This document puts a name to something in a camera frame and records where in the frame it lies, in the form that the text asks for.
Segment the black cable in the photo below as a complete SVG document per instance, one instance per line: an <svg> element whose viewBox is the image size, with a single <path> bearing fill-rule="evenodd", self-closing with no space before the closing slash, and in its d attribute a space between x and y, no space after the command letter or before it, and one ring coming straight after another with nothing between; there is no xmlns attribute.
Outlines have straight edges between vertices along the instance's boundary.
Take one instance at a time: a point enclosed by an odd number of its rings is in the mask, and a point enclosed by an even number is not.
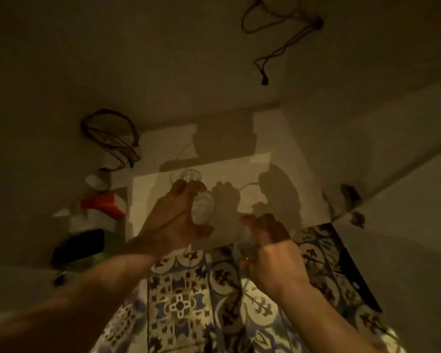
<svg viewBox="0 0 441 353"><path fill-rule="evenodd" d="M115 115L119 118L124 119L131 129L132 135L133 135L133 141L132 144L128 144L122 139L120 139L118 136L105 131L98 129L91 124L92 120L99 116L103 115ZM100 168L100 171L116 171L119 169L123 169L126 164L122 157L125 157L126 160L129 162L130 167L134 167L134 163L139 161L141 157L134 151L134 147L139 146L139 132L137 131L137 128L135 127L135 124L124 114L117 112L115 110L110 109L100 109L95 111L94 113L85 116L81 122L80 122L80 129L82 130L85 137L93 141L95 144L103 148L106 152L111 154L116 160L119 161L119 165L116 168L107 168L103 167ZM114 144L108 142L108 140L111 139L113 142L116 141L119 144Z"/></svg>
<svg viewBox="0 0 441 353"><path fill-rule="evenodd" d="M255 29L247 29L245 28L245 19L247 18L248 14L253 11L255 8L261 7L263 11L267 12L273 17L279 18L278 21L273 21L267 24L264 24L262 26L259 26ZM253 61L255 66L258 68L260 74L263 76L261 80L261 85L267 86L270 82L269 78L266 75L265 72L265 65L271 58L276 58L281 56L288 47L294 45L295 43L299 42L302 38L304 38L306 35L311 33L313 30L319 30L323 26L323 20L320 17L309 17L305 12L302 11L302 0L298 1L297 7L288 14L280 14L274 11L271 11L268 9L268 7L265 5L263 0L255 0L253 5L251 5L247 11L245 11L243 17L242 17L242 30L247 34L253 34L256 32L259 32L263 29L276 26L280 23L285 22L286 20L294 19L299 22L306 22L306 26L302 28L299 32L297 32L294 36L292 36L282 47L277 48L274 50L270 55L259 57ZM264 61L263 64L260 66L258 62Z"/></svg>

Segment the tile pattern fabric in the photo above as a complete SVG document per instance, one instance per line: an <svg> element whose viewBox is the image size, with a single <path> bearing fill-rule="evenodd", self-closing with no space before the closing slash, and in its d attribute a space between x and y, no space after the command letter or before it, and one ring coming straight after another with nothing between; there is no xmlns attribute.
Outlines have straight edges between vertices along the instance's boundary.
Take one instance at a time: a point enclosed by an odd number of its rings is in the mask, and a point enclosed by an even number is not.
<svg viewBox="0 0 441 353"><path fill-rule="evenodd" d="M383 352L403 352L382 314L363 303L339 265L331 225L291 231L311 284ZM95 353L302 353L278 306L239 271L232 247L162 259L113 317Z"/></svg>

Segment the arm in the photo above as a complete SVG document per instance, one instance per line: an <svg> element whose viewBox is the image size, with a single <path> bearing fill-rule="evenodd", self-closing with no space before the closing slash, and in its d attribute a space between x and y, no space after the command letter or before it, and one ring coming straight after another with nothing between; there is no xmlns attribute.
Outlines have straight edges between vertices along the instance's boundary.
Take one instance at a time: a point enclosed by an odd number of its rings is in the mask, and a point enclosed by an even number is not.
<svg viewBox="0 0 441 353"><path fill-rule="evenodd" d="M211 234L211 227L191 220L193 197L203 190L200 182L177 181L120 255L90 269L47 302L1 324L0 352L88 353L156 261Z"/></svg>
<svg viewBox="0 0 441 353"><path fill-rule="evenodd" d="M259 247L240 266L284 311L312 353L377 353L310 285L298 246L272 214L242 219Z"/></svg>

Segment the floor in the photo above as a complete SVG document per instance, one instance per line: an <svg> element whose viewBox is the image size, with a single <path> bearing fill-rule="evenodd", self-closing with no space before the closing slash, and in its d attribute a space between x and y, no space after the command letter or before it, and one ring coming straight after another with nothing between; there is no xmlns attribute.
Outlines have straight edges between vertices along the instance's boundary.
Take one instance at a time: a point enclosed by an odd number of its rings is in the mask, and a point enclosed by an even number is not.
<svg viewBox="0 0 441 353"><path fill-rule="evenodd" d="M292 231L313 286L383 352L404 352L339 266L331 225ZM95 353L308 352L278 306L242 276L231 246L164 258L100 336Z"/></svg>

